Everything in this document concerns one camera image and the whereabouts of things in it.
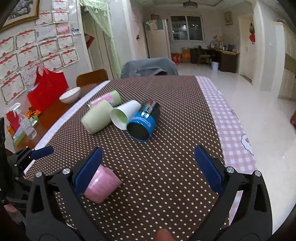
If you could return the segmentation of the operator thumb tip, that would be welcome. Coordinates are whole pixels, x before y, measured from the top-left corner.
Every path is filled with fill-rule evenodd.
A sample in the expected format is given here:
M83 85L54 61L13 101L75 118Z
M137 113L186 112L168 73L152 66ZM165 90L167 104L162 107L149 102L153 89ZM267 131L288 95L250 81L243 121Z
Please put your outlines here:
M175 239L168 230L160 229L157 231L154 241L175 241Z

